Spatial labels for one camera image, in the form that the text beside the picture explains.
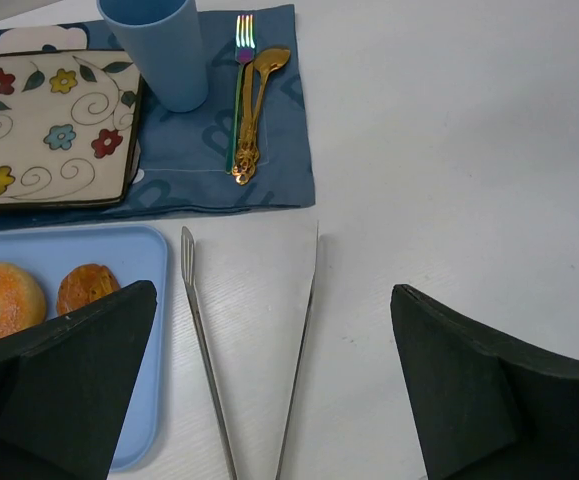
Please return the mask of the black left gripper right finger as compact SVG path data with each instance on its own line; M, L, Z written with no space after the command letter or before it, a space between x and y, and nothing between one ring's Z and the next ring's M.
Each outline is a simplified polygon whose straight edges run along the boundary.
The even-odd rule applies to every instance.
M428 478L579 479L579 360L410 285L390 308Z

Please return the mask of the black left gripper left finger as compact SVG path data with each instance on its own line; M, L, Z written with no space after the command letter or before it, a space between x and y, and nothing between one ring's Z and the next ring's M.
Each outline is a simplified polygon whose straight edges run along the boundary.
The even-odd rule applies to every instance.
M141 280L0 339L0 479L107 477L156 308Z

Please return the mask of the brown oval pastry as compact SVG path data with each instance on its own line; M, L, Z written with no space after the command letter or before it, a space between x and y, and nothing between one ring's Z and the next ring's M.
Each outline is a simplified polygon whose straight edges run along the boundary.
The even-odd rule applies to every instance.
M59 286L57 313L59 316L68 314L119 289L116 277L107 266L80 265L72 270Z

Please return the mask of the steel kitchen tongs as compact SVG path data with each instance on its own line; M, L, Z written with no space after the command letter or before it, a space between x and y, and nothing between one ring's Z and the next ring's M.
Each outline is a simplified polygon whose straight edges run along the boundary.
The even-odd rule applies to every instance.
M203 362L203 368L206 375L206 380L211 395L211 400L214 408L214 413L218 425L220 440L222 444L223 454L225 457L225 463L227 467L227 472L230 479L237 479L237 467L236 460L231 446L227 421L224 414L224 409L220 399L219 386L216 378L216 374L212 365L211 354L209 345L207 342L205 329L203 325L203 320L200 311L200 304L198 300L198 293L196 288L196 268L195 268L195 239L190 229L187 226L182 226L180 232L180 248L181 248L181 261L180 270L181 276L190 308L190 313L192 317L192 322L194 325L197 343L200 350L200 355ZM319 264L319 252L320 252L320 232L319 225L316 225L315 234L315 247L314 247L314 268L311 277L309 296L307 300L305 317L303 320L302 334L300 340L300 346L296 357L296 363L294 367L294 375L291 387L290 398L288 401L287 413L285 417L285 423L283 427L282 441L278 454L278 461L275 472L275 480L279 480L283 476L283 467L286 457L287 445L289 440L289 432L294 412L294 404L298 392L298 387L300 383L300 376L303 364L303 358L306 350L308 333L310 329L313 300L315 297L315 287L317 270Z

